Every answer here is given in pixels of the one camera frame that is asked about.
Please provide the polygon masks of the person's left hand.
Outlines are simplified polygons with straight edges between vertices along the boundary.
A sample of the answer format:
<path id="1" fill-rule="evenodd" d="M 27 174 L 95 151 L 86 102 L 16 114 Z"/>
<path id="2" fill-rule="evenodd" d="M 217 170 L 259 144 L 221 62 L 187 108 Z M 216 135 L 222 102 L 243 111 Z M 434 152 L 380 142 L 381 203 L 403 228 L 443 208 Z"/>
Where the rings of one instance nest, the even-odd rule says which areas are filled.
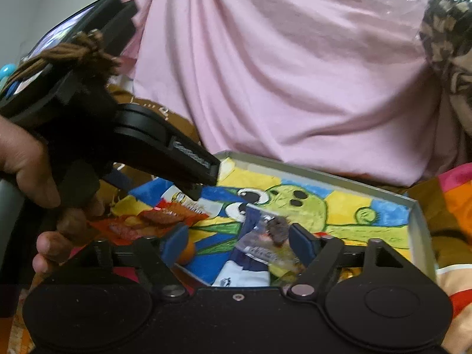
<path id="1" fill-rule="evenodd" d="M 46 149 L 21 127 L 1 118 L 1 171 L 15 175 L 18 188 L 37 205 L 54 209 L 60 205 Z M 37 254 L 32 261 L 38 276 L 49 276 L 67 261 L 74 247 L 93 240 L 97 232 L 87 221 L 100 217 L 105 207 L 93 196 L 83 208 L 65 209 L 53 231 L 41 233 L 36 240 Z"/>

